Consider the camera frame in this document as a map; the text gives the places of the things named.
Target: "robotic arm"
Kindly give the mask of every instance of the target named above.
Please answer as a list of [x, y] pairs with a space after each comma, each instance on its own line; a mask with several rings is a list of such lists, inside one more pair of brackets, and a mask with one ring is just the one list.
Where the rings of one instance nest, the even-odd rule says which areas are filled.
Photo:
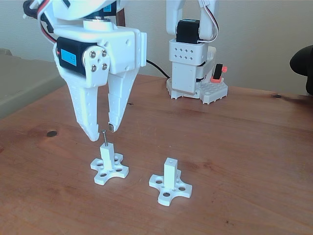
[[[212, 42], [217, 37], [218, 24], [215, 20], [219, 11], [217, 0], [198, 0], [200, 5], [200, 26], [199, 37], [205, 42]], [[176, 36], [176, 28], [182, 20], [182, 9], [185, 0], [166, 1], [166, 31], [168, 34]]]
[[199, 0], [200, 20], [182, 20], [184, 3], [184, 0], [166, 2], [166, 30], [176, 37], [170, 40], [172, 78], [167, 80], [166, 87], [171, 98], [199, 98], [209, 104], [226, 96], [228, 91], [222, 78], [222, 72], [227, 68], [222, 64], [215, 65], [216, 49], [208, 46], [219, 31], [215, 19], [219, 2]]
[[[126, 0], [35, 0], [43, 34], [54, 44], [53, 55], [67, 82], [77, 122], [91, 141], [99, 138], [98, 87], [109, 85], [109, 129], [115, 132], [124, 115], [139, 68], [146, 65], [146, 33], [116, 26], [116, 15]], [[45, 20], [57, 40], [48, 34]]]

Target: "white wall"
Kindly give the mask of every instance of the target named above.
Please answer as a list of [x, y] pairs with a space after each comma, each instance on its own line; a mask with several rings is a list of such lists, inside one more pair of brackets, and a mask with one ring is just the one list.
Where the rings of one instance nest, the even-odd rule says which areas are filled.
[[[220, 33], [211, 45], [228, 66], [231, 86], [305, 94], [306, 78], [289, 68], [299, 49], [313, 44], [313, 1], [220, 1]], [[134, 0], [125, 9], [126, 25], [148, 33], [147, 58], [171, 73], [164, 0]], [[185, 17], [197, 19], [198, 2], [188, 0]], [[27, 59], [52, 61], [51, 44], [36, 22], [22, 19], [22, 1], [0, 1], [0, 47]], [[162, 76], [147, 65], [140, 73]]]

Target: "red switch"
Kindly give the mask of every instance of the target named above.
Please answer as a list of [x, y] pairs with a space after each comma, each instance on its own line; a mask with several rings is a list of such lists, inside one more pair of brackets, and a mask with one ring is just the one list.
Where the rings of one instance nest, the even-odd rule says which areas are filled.
[[227, 67], [226, 66], [222, 67], [222, 72], [224, 72], [224, 73], [227, 72]]

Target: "white plastic part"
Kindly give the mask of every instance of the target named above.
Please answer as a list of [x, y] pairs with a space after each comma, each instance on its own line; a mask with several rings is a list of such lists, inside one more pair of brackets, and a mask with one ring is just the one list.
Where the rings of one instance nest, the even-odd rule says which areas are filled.
[[[201, 39], [210, 40], [214, 35], [214, 26], [211, 18], [204, 9], [202, 0], [198, 0], [200, 5], [200, 27], [199, 36]], [[204, 0], [205, 5], [217, 18], [219, 10], [219, 2], [217, 0]], [[178, 22], [182, 19], [182, 9], [185, 0], [167, 0], [166, 1], [166, 31], [168, 34], [176, 36], [176, 27]]]
[[[138, 29], [117, 27], [111, 22], [55, 28], [55, 34], [72, 40], [95, 43], [84, 53], [86, 77], [60, 66], [54, 46], [54, 58], [61, 77], [67, 82], [77, 122], [91, 141], [99, 138], [97, 124], [97, 88], [109, 85], [109, 129], [116, 131], [140, 66], [146, 65], [147, 35]], [[95, 51], [96, 57], [89, 56]]]
[[[217, 18], [219, 11], [219, 1], [217, 0], [204, 0], [209, 10], [212, 12], [215, 18]], [[210, 40], [214, 35], [214, 25], [203, 7], [202, 0], [199, 0], [200, 5], [200, 26], [199, 26], [199, 37], [200, 39]]]
[[[101, 10], [105, 6], [113, 3], [114, 0], [71, 0], [70, 7], [67, 7], [62, 0], [53, 0], [54, 17], [62, 20], [72, 21], [83, 18], [91, 13]], [[126, 0], [117, 1], [117, 11], [123, 9]]]
[[169, 44], [169, 60], [172, 62], [201, 65], [207, 59], [208, 43], [178, 43], [171, 39]]
[[169, 206], [174, 197], [190, 198], [192, 185], [186, 184], [180, 179], [181, 171], [177, 170], [176, 159], [167, 158], [164, 163], [164, 176], [152, 175], [149, 186], [159, 190], [157, 201], [164, 206]]
[[96, 158], [90, 164], [91, 169], [98, 171], [94, 177], [94, 182], [98, 185], [104, 185], [108, 179], [113, 177], [125, 178], [129, 169], [121, 164], [123, 155], [114, 153], [114, 146], [108, 143], [100, 146], [101, 159]]
[[172, 61], [171, 89], [178, 93], [195, 95], [196, 79], [212, 71], [215, 47], [207, 43], [188, 44], [170, 40], [169, 60]]
[[206, 78], [204, 81], [196, 83], [196, 92], [194, 95], [175, 91], [172, 88], [171, 78], [167, 79], [166, 88], [171, 98], [177, 99], [184, 96], [189, 98], [201, 99], [203, 104], [209, 104], [227, 96], [228, 86], [223, 82], [224, 79], [222, 79], [221, 83], [211, 83], [208, 80], [209, 79]]
[[166, 1], [166, 31], [168, 34], [176, 36], [176, 26], [182, 19], [182, 8], [185, 0]]

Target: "gripper jaw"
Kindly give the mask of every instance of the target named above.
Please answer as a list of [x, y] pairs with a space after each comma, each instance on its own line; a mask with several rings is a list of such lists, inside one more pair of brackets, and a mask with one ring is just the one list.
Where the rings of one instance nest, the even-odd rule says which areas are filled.
[[121, 124], [127, 101], [139, 68], [119, 73], [109, 74], [109, 130], [115, 132]]

